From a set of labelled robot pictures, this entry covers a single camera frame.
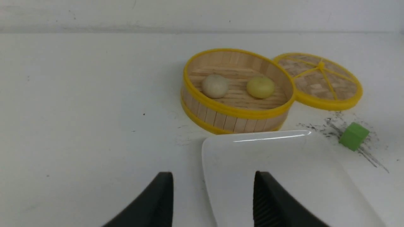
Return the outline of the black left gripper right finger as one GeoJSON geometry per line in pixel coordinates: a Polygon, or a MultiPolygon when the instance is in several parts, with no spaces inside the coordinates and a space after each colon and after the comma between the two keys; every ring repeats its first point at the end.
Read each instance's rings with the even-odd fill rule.
{"type": "Polygon", "coordinates": [[[253,220],[255,227],[327,227],[269,172],[261,171],[254,174],[253,220]]]}

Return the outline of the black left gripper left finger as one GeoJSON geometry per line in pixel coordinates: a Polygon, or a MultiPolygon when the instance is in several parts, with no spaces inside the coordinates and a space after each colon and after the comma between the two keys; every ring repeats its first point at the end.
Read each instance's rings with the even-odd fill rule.
{"type": "Polygon", "coordinates": [[[150,184],[105,227],[171,227],[174,211],[174,178],[159,172],[150,184]]]}

